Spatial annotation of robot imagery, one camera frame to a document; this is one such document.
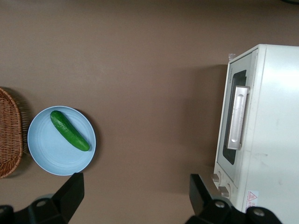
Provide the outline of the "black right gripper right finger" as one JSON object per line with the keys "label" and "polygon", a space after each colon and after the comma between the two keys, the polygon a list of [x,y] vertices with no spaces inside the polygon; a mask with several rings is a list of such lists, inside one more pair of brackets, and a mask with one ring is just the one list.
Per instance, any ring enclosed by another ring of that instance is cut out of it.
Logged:
{"label": "black right gripper right finger", "polygon": [[245,212],[236,209],[224,197],[210,194],[199,174],[191,174],[189,198],[194,211],[187,224],[280,224],[269,209],[250,207]]}

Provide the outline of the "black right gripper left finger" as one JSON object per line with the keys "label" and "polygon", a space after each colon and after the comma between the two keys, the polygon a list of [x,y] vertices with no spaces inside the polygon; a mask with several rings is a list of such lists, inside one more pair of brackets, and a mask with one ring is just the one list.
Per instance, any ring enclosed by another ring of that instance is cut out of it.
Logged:
{"label": "black right gripper left finger", "polygon": [[14,213],[15,224],[67,224],[84,198],[84,175],[74,173],[51,197]]}

